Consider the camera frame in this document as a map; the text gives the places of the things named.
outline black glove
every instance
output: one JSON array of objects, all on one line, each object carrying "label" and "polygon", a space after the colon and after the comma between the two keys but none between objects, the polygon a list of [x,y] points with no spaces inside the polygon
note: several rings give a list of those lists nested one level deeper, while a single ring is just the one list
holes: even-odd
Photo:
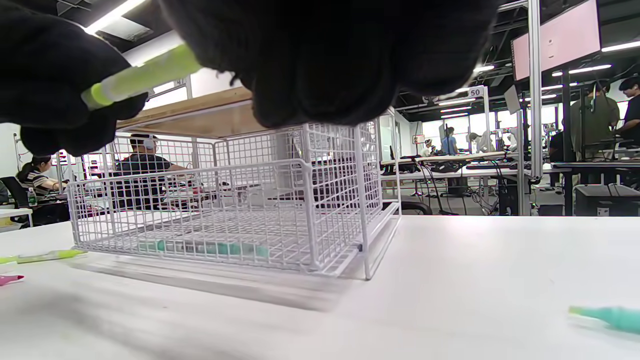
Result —
[{"label": "black glove", "polygon": [[267,127],[357,124],[400,89],[441,95],[471,76],[500,0],[160,0],[206,67],[253,92]]},{"label": "black glove", "polygon": [[146,94],[89,112],[82,91],[130,65],[78,25],[0,0],[0,33],[0,121],[21,125],[33,154],[96,151],[113,141],[117,120],[144,107]]}]

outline woman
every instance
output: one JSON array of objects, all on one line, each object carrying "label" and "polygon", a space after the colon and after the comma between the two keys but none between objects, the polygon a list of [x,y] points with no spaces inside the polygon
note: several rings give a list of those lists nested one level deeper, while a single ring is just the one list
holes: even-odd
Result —
[{"label": "woman", "polygon": [[59,191],[58,180],[51,179],[42,173],[51,168],[51,156],[33,156],[30,162],[24,164],[22,170],[15,176],[25,191],[33,188],[38,201],[44,200],[51,191]]},{"label": "woman", "polygon": [[[38,202],[44,200],[51,191],[59,191],[58,180],[51,179],[42,173],[51,168],[50,156],[33,156],[30,162],[24,164],[22,170],[15,176],[24,191],[33,188]],[[50,202],[33,208],[33,226],[55,224],[56,222],[69,221],[69,206],[66,202]]]}]

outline black shirt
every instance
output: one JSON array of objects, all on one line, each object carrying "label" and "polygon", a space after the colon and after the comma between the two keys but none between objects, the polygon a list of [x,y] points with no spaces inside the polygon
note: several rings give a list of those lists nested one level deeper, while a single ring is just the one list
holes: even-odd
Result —
[{"label": "black shirt", "polygon": [[155,154],[133,154],[116,165],[117,176],[152,174],[169,170],[171,162]]},{"label": "black shirt", "polygon": [[[564,131],[558,131],[549,140],[549,149],[555,149],[554,152],[550,152],[549,161],[552,163],[564,162]],[[567,161],[575,161],[575,153],[571,149],[571,158]]]},{"label": "black shirt", "polygon": [[[629,100],[627,114],[625,115],[625,124],[631,120],[640,120],[640,96],[636,96]],[[634,143],[640,145],[640,124],[623,131],[620,135],[623,138],[631,139]]]},{"label": "black shirt", "polygon": [[[171,162],[155,154],[133,154],[116,164],[113,176],[153,174],[167,171]],[[157,210],[165,190],[164,176],[115,181],[113,206],[116,209]]]}]

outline computer tower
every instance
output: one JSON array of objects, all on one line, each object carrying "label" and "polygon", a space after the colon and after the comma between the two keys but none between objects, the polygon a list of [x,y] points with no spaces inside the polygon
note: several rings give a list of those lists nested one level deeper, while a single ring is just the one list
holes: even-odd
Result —
[{"label": "computer tower", "polygon": [[578,217],[640,216],[640,192],[617,184],[576,186],[575,215]]},{"label": "computer tower", "polygon": [[467,177],[448,177],[447,178],[447,194],[453,197],[467,196],[469,190]]}]

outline computer monitor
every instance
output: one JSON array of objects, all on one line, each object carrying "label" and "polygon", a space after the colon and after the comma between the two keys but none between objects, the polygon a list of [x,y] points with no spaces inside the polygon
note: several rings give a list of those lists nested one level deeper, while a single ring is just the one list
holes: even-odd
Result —
[{"label": "computer monitor", "polygon": [[[587,0],[540,26],[540,70],[558,67],[600,51],[596,0]],[[511,42],[516,81],[529,77],[529,34]]]}]

